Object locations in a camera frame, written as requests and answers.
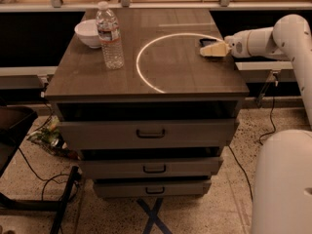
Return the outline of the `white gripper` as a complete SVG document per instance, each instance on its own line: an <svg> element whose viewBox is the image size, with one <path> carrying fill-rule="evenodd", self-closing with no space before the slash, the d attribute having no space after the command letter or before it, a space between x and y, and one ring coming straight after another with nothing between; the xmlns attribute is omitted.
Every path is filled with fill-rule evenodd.
<svg viewBox="0 0 312 234"><path fill-rule="evenodd" d="M226 36L225 42L217 41L200 49L203 57L225 57L229 52L238 59L249 58L251 55L248 50L248 40L250 32L243 30L233 35Z"/></svg>

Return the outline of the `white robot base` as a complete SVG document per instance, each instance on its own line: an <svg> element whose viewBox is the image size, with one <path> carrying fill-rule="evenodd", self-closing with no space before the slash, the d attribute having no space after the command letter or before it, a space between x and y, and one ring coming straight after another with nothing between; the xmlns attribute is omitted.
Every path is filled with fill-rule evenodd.
<svg viewBox="0 0 312 234"><path fill-rule="evenodd" d="M312 234L312 132L282 131L261 147L252 234Z"/></svg>

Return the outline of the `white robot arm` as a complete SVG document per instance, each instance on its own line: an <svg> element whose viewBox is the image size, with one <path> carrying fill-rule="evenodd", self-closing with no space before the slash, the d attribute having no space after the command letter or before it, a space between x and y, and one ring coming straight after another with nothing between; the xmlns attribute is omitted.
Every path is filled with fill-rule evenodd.
<svg viewBox="0 0 312 234"><path fill-rule="evenodd" d="M304 17L286 15L272 27L239 31L223 40L209 37L209 44L200 49L202 57L221 58L228 54L238 59L288 60L312 125L312 36Z"/></svg>

